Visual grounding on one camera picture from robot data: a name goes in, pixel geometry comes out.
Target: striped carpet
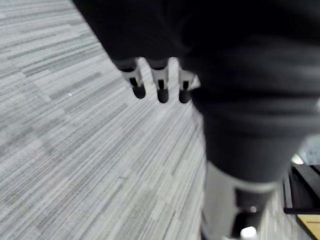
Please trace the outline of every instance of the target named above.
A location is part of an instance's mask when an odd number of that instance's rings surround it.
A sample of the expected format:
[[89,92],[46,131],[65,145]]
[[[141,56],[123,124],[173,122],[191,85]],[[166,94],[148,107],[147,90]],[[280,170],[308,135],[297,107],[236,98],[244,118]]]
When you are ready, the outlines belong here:
[[[197,239],[199,116],[140,64],[143,100],[68,0],[0,0],[1,240]],[[279,203],[261,239],[308,240]]]

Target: robotic hand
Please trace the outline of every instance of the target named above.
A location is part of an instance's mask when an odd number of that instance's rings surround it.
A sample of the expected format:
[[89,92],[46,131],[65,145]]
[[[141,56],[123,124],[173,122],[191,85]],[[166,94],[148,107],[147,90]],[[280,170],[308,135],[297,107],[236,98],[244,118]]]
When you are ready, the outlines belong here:
[[[128,76],[135,61],[120,65],[137,57],[177,57],[198,75],[191,98],[206,144],[201,237],[257,238],[291,157],[320,130],[320,2],[73,1]],[[142,83],[130,83],[142,98]],[[157,83],[163,102],[165,86]]]

